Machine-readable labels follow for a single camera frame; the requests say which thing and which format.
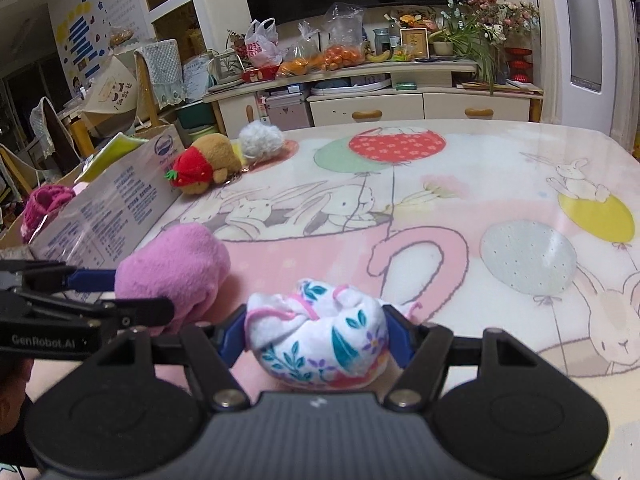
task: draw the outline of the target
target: red vase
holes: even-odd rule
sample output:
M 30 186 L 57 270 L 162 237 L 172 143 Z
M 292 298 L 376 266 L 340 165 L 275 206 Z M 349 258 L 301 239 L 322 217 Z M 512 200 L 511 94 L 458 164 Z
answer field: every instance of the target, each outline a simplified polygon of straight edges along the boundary
M 531 56 L 533 51 L 530 48 L 507 47 L 504 51 L 509 54 L 512 59 L 507 61 L 510 69 L 509 78 L 520 83 L 531 83 L 527 70 L 533 67 L 533 63 L 527 61 L 525 56 Z

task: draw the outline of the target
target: pink plush toy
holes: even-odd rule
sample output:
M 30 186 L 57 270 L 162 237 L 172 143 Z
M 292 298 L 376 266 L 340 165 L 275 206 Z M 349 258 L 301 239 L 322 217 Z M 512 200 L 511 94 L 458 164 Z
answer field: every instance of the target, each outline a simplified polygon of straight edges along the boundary
M 176 333 L 210 309 L 230 269 L 229 252 L 206 227 L 180 224 L 120 263 L 116 298 L 169 298 L 175 306 L 174 320 L 150 331 Z
M 33 191 L 22 216 L 22 243 L 29 243 L 45 217 L 47 221 L 43 227 L 48 225 L 75 196 L 73 189 L 59 184 L 45 184 Z

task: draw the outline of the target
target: tv cabinet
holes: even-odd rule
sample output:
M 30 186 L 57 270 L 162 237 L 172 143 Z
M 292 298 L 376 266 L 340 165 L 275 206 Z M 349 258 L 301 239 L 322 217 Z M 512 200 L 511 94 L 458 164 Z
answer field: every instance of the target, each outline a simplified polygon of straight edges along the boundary
M 386 88 L 370 92 L 353 92 L 327 96 L 309 96 L 314 126 L 330 126 L 368 121 L 464 119 L 470 108 L 496 120 L 540 120 L 542 95 L 519 92 L 465 90 L 452 86 L 456 73 L 471 75 L 477 65 L 467 60 L 433 63 L 384 62 L 345 68 L 334 72 L 281 78 L 208 94 L 204 102 L 212 103 L 220 130 L 236 139 L 247 120 L 247 107 L 258 117 L 258 92 L 292 84 L 311 83 L 363 75 L 389 74 L 392 84 L 415 82 L 417 89 L 398 91 Z

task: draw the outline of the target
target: drawer handle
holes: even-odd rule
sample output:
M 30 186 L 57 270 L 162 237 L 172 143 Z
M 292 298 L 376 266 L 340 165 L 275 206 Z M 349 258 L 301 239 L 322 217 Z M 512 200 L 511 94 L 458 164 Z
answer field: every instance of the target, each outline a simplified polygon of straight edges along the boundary
M 469 119 L 491 119 L 494 116 L 494 111 L 491 108 L 467 108 L 465 115 Z
M 351 117 L 354 121 L 363 121 L 366 119 L 379 119 L 382 117 L 382 112 L 380 110 L 373 110 L 371 112 L 354 112 L 351 114 Z

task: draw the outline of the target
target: stuffed toy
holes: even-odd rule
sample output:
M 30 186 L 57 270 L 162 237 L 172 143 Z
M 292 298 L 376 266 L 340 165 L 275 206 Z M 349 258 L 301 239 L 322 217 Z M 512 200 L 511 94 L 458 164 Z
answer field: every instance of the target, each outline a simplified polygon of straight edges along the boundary
M 293 294 L 259 294 L 246 304 L 246 347 L 262 368 L 308 390 L 363 388 L 389 358 L 386 302 L 351 285 L 304 279 Z M 395 306 L 410 319 L 420 303 Z
M 28 244 L 38 229 L 43 229 L 58 216 L 60 210 L 76 196 L 76 192 L 59 184 L 40 186 L 29 196 L 24 208 L 20 234 Z
M 194 140 L 175 159 L 166 177 L 183 193 L 202 194 L 212 181 L 224 184 L 241 170 L 242 164 L 229 139 L 222 134 L 210 134 Z
M 238 135 L 242 156 L 253 166 L 280 155 L 284 147 L 284 136 L 279 127 L 253 121 Z
M 177 333 L 213 306 L 230 269 L 229 252 L 206 227 L 178 224 L 118 265 L 114 291 L 116 298 L 169 298 L 174 319 L 150 332 Z

